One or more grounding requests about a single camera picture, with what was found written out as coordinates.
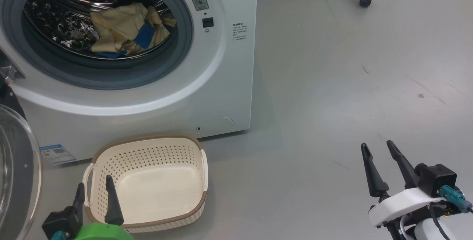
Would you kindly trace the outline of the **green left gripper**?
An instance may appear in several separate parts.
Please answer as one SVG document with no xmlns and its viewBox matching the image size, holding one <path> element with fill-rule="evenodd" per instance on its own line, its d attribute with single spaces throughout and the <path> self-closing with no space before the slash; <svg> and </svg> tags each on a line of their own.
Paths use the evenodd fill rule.
<svg viewBox="0 0 473 240">
<path fill-rule="evenodd" d="M 106 191 L 108 192 L 108 210 L 105 224 L 91 223 L 83 226 L 83 205 L 85 201 L 85 185 L 79 183 L 72 204 L 75 218 L 75 228 L 80 230 L 75 240 L 133 240 L 134 237 L 124 228 L 123 213 L 117 196 L 115 183 L 111 175 L 106 176 Z"/>
</svg>

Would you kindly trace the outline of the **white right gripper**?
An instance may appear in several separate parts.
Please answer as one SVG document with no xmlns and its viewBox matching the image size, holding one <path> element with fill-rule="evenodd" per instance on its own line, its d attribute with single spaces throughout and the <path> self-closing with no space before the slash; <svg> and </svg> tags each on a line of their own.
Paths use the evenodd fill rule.
<svg viewBox="0 0 473 240">
<path fill-rule="evenodd" d="M 439 219 L 431 217 L 430 208 L 427 217 L 414 222 L 414 227 L 409 234 L 405 227 L 409 218 L 414 217 L 414 211 L 428 207 L 431 203 L 436 205 L 446 203 L 442 197 L 431 198 L 418 187 L 419 176 L 415 173 L 412 164 L 400 152 L 395 143 L 387 140 L 387 147 L 392 158 L 398 164 L 404 179 L 404 190 L 389 197 L 389 186 L 383 181 L 373 163 L 373 156 L 366 143 L 361 144 L 362 159 L 368 191 L 371 197 L 387 198 L 373 205 L 368 212 L 369 219 L 374 227 L 385 227 L 394 240 L 454 240 L 453 232 Z"/>
</svg>

